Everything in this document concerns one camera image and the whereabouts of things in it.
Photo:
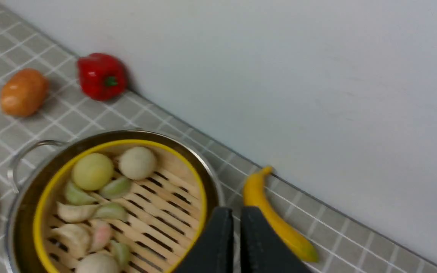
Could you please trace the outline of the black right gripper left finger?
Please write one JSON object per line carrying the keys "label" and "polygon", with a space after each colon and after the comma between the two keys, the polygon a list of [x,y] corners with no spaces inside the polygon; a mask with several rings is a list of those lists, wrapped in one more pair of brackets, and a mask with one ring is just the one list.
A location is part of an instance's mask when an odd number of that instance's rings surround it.
{"label": "black right gripper left finger", "polygon": [[214,208],[197,241],[174,273],[232,273],[234,223],[232,209]]}

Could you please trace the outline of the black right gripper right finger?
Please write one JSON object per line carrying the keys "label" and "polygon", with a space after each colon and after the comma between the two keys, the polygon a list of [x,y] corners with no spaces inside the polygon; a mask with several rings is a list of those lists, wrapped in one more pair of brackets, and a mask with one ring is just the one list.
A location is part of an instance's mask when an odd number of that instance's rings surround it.
{"label": "black right gripper right finger", "polygon": [[241,213],[241,271],[243,273],[310,273],[269,225],[256,206]]}

